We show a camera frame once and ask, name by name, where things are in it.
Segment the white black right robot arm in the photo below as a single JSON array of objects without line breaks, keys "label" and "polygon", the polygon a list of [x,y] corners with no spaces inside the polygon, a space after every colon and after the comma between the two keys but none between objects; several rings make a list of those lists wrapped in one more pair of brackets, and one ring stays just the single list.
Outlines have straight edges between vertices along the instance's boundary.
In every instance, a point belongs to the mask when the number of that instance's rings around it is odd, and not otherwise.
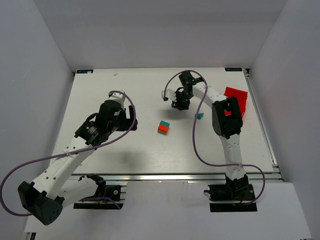
[{"label": "white black right robot arm", "polygon": [[211,109],[212,127],[219,136],[225,157],[225,187],[218,193],[235,197],[248,188],[249,180],[243,167],[240,150],[240,133],[243,126],[242,114],[236,97],[227,97],[209,87],[202,76],[192,76],[193,70],[184,70],[177,75],[182,87],[176,91],[165,87],[162,98],[172,100],[171,107],[188,110],[190,99],[199,98]]}]

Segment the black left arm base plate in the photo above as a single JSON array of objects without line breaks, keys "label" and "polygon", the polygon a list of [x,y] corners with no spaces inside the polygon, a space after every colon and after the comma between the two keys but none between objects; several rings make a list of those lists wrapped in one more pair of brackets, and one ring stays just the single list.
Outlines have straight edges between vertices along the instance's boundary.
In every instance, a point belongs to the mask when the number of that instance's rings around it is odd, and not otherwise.
[{"label": "black left arm base plate", "polygon": [[74,203],[73,208],[76,210],[121,210],[126,199],[126,192],[126,185],[107,184],[104,191],[96,193],[89,200]]}]

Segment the red plastic bin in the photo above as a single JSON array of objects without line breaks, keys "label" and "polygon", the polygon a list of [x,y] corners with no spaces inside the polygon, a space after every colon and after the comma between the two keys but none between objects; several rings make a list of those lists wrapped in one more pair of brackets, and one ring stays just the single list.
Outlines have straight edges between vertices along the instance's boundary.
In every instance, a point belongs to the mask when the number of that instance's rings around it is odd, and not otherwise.
[{"label": "red plastic bin", "polygon": [[241,117],[243,118],[246,112],[248,92],[227,86],[224,95],[228,98],[235,97],[237,99]]}]

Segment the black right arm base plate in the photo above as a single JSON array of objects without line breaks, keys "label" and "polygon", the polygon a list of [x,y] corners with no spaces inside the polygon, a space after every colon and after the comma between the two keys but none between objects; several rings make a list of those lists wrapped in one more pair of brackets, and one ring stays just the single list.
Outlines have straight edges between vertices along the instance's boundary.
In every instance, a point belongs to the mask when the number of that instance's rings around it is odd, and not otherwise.
[{"label": "black right arm base plate", "polygon": [[209,198],[211,213],[249,213],[257,212],[257,204],[253,201],[256,196],[253,186],[237,192],[232,192],[226,184],[211,184],[203,191]]}]

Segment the red wood block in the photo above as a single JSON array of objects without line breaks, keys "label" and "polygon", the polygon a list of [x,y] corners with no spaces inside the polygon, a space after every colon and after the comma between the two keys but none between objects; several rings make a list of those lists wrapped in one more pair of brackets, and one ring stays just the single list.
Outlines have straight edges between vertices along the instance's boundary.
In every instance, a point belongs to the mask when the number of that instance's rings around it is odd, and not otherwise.
[{"label": "red wood block", "polygon": [[163,125],[159,125],[157,130],[160,130],[160,131],[163,131],[163,132],[168,132],[169,131],[169,127],[163,126]]}]

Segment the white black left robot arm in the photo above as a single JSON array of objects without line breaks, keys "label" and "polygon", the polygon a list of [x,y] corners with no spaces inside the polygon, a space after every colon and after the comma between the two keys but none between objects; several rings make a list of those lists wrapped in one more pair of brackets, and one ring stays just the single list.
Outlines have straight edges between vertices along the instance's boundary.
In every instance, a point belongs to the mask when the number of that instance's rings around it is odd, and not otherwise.
[{"label": "white black left robot arm", "polygon": [[128,133],[137,129],[136,110],[122,100],[106,100],[99,111],[87,117],[75,131],[61,157],[57,157],[42,174],[32,182],[23,181],[18,186],[22,206],[43,225],[53,223],[63,208],[78,201],[99,200],[105,197],[106,181],[95,173],[83,175],[73,187],[65,183],[82,162],[101,147],[116,131]]}]

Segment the teal triangular wood block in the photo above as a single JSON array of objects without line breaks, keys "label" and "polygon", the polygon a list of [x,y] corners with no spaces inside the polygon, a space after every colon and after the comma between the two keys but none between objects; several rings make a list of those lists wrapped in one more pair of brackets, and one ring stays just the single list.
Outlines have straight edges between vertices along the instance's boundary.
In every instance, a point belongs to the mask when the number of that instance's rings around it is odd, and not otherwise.
[{"label": "teal triangular wood block", "polygon": [[198,120],[201,120],[204,116],[204,113],[198,113],[195,115],[195,117],[198,119]]}]

